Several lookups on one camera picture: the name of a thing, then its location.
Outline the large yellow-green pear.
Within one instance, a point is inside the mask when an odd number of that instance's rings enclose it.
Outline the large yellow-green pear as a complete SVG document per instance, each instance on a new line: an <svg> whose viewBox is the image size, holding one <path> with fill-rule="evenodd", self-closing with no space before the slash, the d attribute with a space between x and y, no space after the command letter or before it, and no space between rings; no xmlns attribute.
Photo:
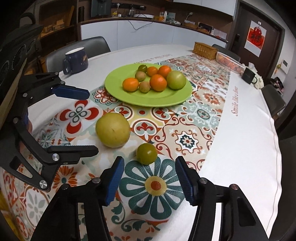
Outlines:
<svg viewBox="0 0 296 241"><path fill-rule="evenodd" d="M102 144L109 148L119 148L130 138L130 124L119 113L107 113L96 122L95 132Z"/></svg>

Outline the orange mandarin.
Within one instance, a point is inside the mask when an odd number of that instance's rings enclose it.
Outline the orange mandarin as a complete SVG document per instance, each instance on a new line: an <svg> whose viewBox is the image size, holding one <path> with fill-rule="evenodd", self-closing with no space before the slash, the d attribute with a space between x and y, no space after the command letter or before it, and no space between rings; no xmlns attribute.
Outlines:
<svg viewBox="0 0 296 241"><path fill-rule="evenodd" d="M158 74L164 77L165 79L167 78L168 74L171 72L170 66L162 65L158 69Z"/></svg>
<svg viewBox="0 0 296 241"><path fill-rule="evenodd" d="M149 80L149 84L151 86L151 89L157 92L162 92L167 87L166 79L159 74L153 75Z"/></svg>
<svg viewBox="0 0 296 241"><path fill-rule="evenodd" d="M127 92L135 92L138 86L139 81L136 78L126 78L122 83L123 89Z"/></svg>
<svg viewBox="0 0 296 241"><path fill-rule="evenodd" d="M158 73L158 68L156 68L154 66L151 66L151 67L147 68L147 75L149 77L152 77L152 76L156 75L157 73Z"/></svg>

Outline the brown kiwi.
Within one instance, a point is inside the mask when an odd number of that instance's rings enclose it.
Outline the brown kiwi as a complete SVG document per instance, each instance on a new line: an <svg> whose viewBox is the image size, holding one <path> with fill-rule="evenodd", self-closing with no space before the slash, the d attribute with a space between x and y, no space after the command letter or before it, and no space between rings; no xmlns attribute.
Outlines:
<svg viewBox="0 0 296 241"><path fill-rule="evenodd" d="M135 78L139 81L142 82L146 79L146 73L143 71L137 71L135 74Z"/></svg>
<svg viewBox="0 0 296 241"><path fill-rule="evenodd" d="M141 93L148 93L151 90L151 86L148 81L143 81L139 84L138 89Z"/></svg>

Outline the small green lime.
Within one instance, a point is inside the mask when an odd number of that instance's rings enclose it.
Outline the small green lime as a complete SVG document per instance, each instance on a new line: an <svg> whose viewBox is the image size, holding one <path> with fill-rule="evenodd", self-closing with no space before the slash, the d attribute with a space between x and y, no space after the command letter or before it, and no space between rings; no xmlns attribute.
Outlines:
<svg viewBox="0 0 296 241"><path fill-rule="evenodd" d="M158 157L157 150L155 146L150 143L141 144L136 151L136 158L142 165L150 165Z"/></svg>
<svg viewBox="0 0 296 241"><path fill-rule="evenodd" d="M137 70L146 73L147 72L147 66L146 65L140 65Z"/></svg>

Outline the large green apple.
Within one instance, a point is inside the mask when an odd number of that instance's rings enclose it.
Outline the large green apple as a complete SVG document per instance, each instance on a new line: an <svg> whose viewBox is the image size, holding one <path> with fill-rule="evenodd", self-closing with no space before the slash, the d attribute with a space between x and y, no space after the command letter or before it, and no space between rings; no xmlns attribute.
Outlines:
<svg viewBox="0 0 296 241"><path fill-rule="evenodd" d="M182 72L173 70L167 75L166 81L170 89L179 90L186 85L187 79Z"/></svg>

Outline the dark blue mug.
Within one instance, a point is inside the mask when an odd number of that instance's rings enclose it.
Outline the dark blue mug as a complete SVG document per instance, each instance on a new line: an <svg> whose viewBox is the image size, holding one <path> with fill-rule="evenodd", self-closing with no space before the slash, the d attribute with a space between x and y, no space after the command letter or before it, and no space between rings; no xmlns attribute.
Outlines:
<svg viewBox="0 0 296 241"><path fill-rule="evenodd" d="M84 47L79 47L65 53L63 60L63 73L76 74L88 68L88 57Z"/></svg>

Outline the grey chair near left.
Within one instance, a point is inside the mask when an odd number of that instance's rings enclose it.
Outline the grey chair near left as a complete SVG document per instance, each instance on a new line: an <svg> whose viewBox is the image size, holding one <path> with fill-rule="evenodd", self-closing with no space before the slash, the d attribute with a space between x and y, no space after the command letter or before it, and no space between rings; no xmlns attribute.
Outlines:
<svg viewBox="0 0 296 241"><path fill-rule="evenodd" d="M88 58L110 52L109 45L104 37L92 37L74 42L47 55L45 60L47 72L61 72L66 56L83 52Z"/></svg>

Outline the grey chair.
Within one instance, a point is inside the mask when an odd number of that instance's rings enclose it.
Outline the grey chair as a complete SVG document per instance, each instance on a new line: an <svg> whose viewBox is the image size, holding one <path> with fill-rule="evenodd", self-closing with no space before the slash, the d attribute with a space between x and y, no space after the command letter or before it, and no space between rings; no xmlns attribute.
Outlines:
<svg viewBox="0 0 296 241"><path fill-rule="evenodd" d="M274 118L280 111L282 111L286 103L282 99L278 91L270 84L261 89L265 102L268 106L271 116Z"/></svg>
<svg viewBox="0 0 296 241"><path fill-rule="evenodd" d="M74 42L47 55L45 60L47 72L61 72L66 56L83 52L88 58L110 52L109 45L104 37L92 37Z"/></svg>

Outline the patterned table runner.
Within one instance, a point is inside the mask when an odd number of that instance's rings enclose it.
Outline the patterned table runner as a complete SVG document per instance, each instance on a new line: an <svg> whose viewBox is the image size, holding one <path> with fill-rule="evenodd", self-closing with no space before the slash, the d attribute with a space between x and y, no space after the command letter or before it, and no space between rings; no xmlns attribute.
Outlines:
<svg viewBox="0 0 296 241"><path fill-rule="evenodd" d="M123 179L114 201L104 209L113 240L187 240L195 216L185 201L175 172L175 159L183 156L199 171L213 143L222 117L230 71L216 61L195 54L162 61L182 72L192 85L192 94L172 107L134 106L111 96L104 85L95 84L89 100L76 101L46 118L34 128L42 147L95 145L98 154L77 165L59 168L50 192L37 190L8 172L1 176L12 216L23 240L30 240L49 202L63 184L76 187L98 177L117 156L125 160ZM108 148L95 132L97 120L119 113L130 125L128 142ZM155 146L158 157L150 165L137 161L137 148Z"/></svg>

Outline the black coffee machine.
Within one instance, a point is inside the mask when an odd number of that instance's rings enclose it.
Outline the black coffee machine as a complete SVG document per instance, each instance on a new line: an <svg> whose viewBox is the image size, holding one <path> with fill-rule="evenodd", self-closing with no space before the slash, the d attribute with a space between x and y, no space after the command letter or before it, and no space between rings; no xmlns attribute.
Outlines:
<svg viewBox="0 0 296 241"><path fill-rule="evenodd" d="M92 0L90 16L110 16L112 0Z"/></svg>

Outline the grey chair far right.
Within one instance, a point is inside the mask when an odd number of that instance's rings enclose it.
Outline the grey chair far right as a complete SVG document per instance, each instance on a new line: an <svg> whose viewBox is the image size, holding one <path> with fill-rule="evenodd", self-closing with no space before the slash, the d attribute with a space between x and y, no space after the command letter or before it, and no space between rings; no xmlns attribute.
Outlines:
<svg viewBox="0 0 296 241"><path fill-rule="evenodd" d="M271 116L274 118L280 111L282 111L286 103L282 99L278 91L270 84L261 89L265 102L268 106Z"/></svg>

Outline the white tissue cloth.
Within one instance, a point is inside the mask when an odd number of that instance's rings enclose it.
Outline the white tissue cloth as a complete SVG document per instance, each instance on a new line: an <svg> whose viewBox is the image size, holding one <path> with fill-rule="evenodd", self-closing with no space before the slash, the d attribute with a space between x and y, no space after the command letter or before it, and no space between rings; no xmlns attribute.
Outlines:
<svg viewBox="0 0 296 241"><path fill-rule="evenodd" d="M262 89L264 87L263 79L262 77L258 74L257 69L255 68L253 63L248 63L248 68L255 74L252 84L256 89Z"/></svg>

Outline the wicker basket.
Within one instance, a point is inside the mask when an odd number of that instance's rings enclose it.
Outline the wicker basket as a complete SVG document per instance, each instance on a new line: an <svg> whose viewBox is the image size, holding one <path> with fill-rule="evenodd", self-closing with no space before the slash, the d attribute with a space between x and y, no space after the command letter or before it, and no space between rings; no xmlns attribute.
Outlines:
<svg viewBox="0 0 296 241"><path fill-rule="evenodd" d="M218 49L204 43L195 42L193 53L209 60L216 59Z"/></svg>

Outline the black mug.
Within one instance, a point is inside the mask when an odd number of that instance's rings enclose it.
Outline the black mug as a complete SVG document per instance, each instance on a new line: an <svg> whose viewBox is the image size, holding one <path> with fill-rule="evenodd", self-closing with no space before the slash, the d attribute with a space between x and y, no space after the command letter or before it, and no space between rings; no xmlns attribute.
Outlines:
<svg viewBox="0 0 296 241"><path fill-rule="evenodd" d="M255 75L256 74L251 69L246 67L242 73L241 78L248 84L256 84L258 82L258 79Z"/></svg>

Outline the clear fruit bowl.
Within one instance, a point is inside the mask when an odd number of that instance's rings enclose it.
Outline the clear fruit bowl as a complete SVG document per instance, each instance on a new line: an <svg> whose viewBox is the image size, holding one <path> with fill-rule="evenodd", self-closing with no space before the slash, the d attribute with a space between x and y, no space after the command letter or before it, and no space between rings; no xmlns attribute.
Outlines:
<svg viewBox="0 0 296 241"><path fill-rule="evenodd" d="M245 70L245 67L238 61L221 52L217 52L216 61L237 74L241 74Z"/></svg>

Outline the dark wooden door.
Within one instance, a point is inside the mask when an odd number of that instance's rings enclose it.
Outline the dark wooden door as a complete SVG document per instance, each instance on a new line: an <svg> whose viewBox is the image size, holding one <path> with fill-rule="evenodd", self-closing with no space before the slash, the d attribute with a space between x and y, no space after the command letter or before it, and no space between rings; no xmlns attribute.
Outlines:
<svg viewBox="0 0 296 241"><path fill-rule="evenodd" d="M264 80L271 78L282 50L284 28L246 1L238 1L228 49L240 62L253 63Z"/></svg>

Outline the red poster on door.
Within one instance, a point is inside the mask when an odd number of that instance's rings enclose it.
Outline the red poster on door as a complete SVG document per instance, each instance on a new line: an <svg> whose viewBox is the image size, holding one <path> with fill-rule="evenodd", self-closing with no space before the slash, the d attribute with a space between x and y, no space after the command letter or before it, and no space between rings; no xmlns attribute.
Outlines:
<svg viewBox="0 0 296 241"><path fill-rule="evenodd" d="M267 30L259 23L251 21L244 48L259 57L264 45L266 33Z"/></svg>

